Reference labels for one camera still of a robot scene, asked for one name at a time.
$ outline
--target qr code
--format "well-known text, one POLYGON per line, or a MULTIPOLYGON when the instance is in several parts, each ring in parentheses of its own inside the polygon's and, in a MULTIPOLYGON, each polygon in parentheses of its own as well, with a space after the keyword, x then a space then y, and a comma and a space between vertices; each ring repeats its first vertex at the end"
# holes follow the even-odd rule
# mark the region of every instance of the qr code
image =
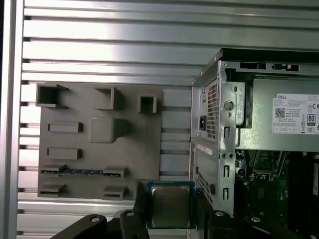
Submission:
POLYGON ((285 108, 276 108, 276 118, 285 117, 285 108))

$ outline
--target ventilation grille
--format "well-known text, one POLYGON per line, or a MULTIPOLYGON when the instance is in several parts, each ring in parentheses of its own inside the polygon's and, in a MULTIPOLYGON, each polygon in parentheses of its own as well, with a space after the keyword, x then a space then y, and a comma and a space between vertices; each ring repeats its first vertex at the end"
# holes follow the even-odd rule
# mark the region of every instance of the ventilation grille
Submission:
POLYGON ((203 190, 203 193, 206 196, 207 200, 209 201, 211 206, 213 206, 213 199, 210 194, 210 185, 200 172, 198 172, 197 175, 196 188, 201 188, 203 190))
POLYGON ((219 118, 219 85, 218 80, 208 86, 207 136, 217 139, 217 122, 219 118))

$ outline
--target white sticker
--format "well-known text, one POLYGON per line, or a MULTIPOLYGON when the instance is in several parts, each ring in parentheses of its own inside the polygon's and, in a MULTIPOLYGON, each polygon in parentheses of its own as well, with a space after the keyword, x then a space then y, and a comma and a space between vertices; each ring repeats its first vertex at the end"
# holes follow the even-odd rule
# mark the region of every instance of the white sticker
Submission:
POLYGON ((318 196, 318 172, 319 172, 319 164, 314 164, 314 195, 318 196))
POLYGON ((202 151, 204 151, 205 153, 208 153, 209 155, 213 154, 213 151, 211 151, 209 148, 204 147, 203 145, 198 145, 198 148, 202 151))
POLYGON ((277 94, 273 133, 319 134, 319 95, 277 94))

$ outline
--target gray plastic motherboard mockup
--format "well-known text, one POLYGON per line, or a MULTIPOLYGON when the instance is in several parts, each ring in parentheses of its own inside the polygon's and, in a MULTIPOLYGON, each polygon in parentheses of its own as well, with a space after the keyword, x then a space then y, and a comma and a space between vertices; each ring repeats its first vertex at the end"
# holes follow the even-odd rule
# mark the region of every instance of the gray plastic motherboard mockup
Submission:
POLYGON ((162 90, 38 84, 38 195, 131 200, 137 180, 159 180, 162 90))

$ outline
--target slotted metal wall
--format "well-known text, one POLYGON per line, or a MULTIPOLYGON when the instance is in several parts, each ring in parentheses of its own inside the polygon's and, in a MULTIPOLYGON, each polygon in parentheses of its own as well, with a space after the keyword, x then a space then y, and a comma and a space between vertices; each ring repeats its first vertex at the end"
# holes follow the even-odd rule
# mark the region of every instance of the slotted metal wall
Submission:
MULTIPOLYGON (((319 1, 287 2, 6 0, 0 138, 0 191, 6 193, 0 195, 0 238, 47 239, 83 215, 111 217, 132 206, 37 197, 35 83, 179 86, 164 93, 163 124, 184 126, 163 130, 161 171, 162 179, 183 180, 191 97, 185 86, 220 47, 319 50, 319 1)), ((183 230, 151 234, 186 237, 183 230)))

